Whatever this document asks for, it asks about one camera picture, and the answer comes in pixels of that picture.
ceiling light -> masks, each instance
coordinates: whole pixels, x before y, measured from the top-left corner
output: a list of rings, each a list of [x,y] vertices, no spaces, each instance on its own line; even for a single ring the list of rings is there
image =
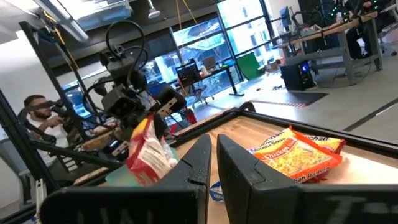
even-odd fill
[[[160,11],[156,10],[154,5],[152,4],[152,0],[148,0],[149,3],[149,14],[148,14],[148,19],[153,19],[156,18],[160,15]]]

laptop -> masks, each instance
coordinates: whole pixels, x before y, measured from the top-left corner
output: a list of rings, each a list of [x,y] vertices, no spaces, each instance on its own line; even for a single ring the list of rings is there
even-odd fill
[[[209,71],[211,69],[216,68],[216,59],[214,56],[207,57],[202,60],[203,66]]]

wooden table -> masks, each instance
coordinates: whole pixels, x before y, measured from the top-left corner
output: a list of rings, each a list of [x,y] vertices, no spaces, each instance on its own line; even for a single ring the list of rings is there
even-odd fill
[[[321,69],[345,67],[349,83],[350,83],[350,85],[354,85],[354,84],[356,84],[356,82],[354,80],[354,72],[355,72],[356,68],[361,67],[369,62],[374,62],[374,64],[376,65],[376,70],[377,71],[382,70],[382,58],[381,58],[381,53],[380,53],[378,33],[376,30],[376,24],[374,23],[374,18],[376,18],[377,16],[378,16],[377,12],[372,12],[365,16],[361,16],[362,22],[367,22],[366,25],[371,26],[371,30],[373,30],[373,32],[370,33],[369,41],[371,43],[371,50],[374,55],[367,59],[352,60],[351,55],[349,53],[349,49],[348,49],[348,43],[347,43],[345,31],[358,26],[359,19],[353,19],[351,22],[348,22],[346,24],[336,23],[330,27],[323,28],[322,30],[319,30],[318,32],[316,32],[312,35],[308,35],[305,37],[301,37],[299,39],[291,40],[288,43],[279,44],[279,45],[276,45],[275,47],[280,48],[284,51],[286,65],[297,64],[297,63],[303,62],[305,60],[312,61],[311,69],[314,70],[315,73],[318,73],[318,71]],[[331,35],[331,34],[338,35],[340,47],[323,50],[321,52],[314,52],[314,53],[310,53],[310,54],[302,54],[302,55],[297,55],[297,56],[293,56],[289,52],[290,45],[301,44],[302,42],[305,42],[308,40],[313,40],[313,39],[316,39],[316,38],[319,38],[319,37],[322,37],[325,35]],[[335,62],[335,63],[318,64],[318,65],[316,63],[317,59],[327,58],[327,57],[336,57],[336,56],[343,56],[343,61]]]
[[[240,116],[208,132],[213,145],[210,185],[219,181],[216,141],[217,135],[226,134],[243,148],[260,146],[265,139],[283,130],[261,121]],[[179,158],[193,146],[193,139],[177,148]],[[330,171],[323,184],[398,184],[398,160],[346,146],[341,155],[343,162]],[[214,202],[209,197],[208,223],[229,223],[224,202]]]

ramen noodle package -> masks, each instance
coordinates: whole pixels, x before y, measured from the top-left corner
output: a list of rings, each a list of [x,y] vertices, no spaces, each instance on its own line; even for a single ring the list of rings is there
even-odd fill
[[[262,162],[300,183],[341,163],[340,155],[320,147],[290,128],[250,151]]]
[[[156,137],[153,115],[132,132],[126,164],[136,181],[143,186],[156,184],[177,164],[171,148],[163,139],[159,141]]]

computer tower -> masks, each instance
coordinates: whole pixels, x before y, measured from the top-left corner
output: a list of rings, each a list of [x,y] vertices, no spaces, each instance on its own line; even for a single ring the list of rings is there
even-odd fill
[[[314,86],[310,66],[307,61],[294,65],[281,66],[280,72],[288,90],[304,91]]]

